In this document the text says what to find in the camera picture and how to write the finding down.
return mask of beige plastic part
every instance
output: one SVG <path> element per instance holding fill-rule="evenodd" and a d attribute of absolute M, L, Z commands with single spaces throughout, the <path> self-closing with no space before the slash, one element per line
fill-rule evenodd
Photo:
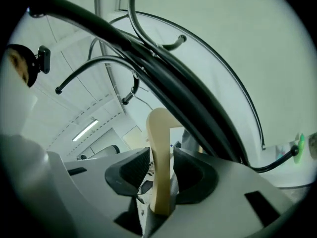
<path fill-rule="evenodd" d="M 159 215 L 170 214 L 169 130 L 182 124 L 164 108 L 150 112 L 146 128 L 154 160 L 154 182 L 150 209 Z"/>

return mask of green object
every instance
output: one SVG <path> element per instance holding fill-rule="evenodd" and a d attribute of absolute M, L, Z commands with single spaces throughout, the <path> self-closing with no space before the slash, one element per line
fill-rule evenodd
<path fill-rule="evenodd" d="M 303 151 L 304 151 L 304 145 L 305 145 L 305 137 L 303 134 L 301 134 L 301 137 L 300 137 L 300 140 L 297 144 L 298 146 L 298 154 L 294 157 L 294 162 L 296 164 L 298 164 L 300 161 L 301 161 L 301 158 L 302 158 L 302 154 L 303 154 Z"/>

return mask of fluorescent light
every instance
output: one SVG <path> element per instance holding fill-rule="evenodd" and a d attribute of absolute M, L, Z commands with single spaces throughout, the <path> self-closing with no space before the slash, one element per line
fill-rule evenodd
<path fill-rule="evenodd" d="M 86 128 L 84 128 L 75 138 L 73 138 L 73 142 L 77 141 L 82 135 L 84 135 L 90 128 L 92 128 L 98 120 L 93 120 L 91 124 L 89 124 Z"/>

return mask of person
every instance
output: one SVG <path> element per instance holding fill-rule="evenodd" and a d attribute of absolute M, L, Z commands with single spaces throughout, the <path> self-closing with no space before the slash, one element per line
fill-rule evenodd
<path fill-rule="evenodd" d="M 33 52 L 26 46 L 9 44 L 6 51 L 10 62 L 22 80 L 31 87 L 34 85 L 40 66 Z"/>

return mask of ceiling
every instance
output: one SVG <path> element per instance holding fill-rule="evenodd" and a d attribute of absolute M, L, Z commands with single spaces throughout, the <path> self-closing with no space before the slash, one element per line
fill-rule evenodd
<path fill-rule="evenodd" d="M 68 1 L 95 12 L 95 0 Z M 106 2 L 109 6 L 104 13 L 115 9 L 116 0 Z M 79 75 L 62 94 L 55 93 L 55 88 L 87 60 L 92 39 L 93 36 L 69 23 L 49 16 L 33 19 L 26 14 L 10 40 L 29 47 L 35 54 L 40 45 L 51 50 L 51 70 L 49 74 L 40 73 L 31 88 L 38 101 L 22 134 L 62 156 L 77 156 L 124 115 L 104 64 Z M 96 43 L 92 58 L 100 55 Z M 99 123 L 72 142 L 92 119 Z"/>

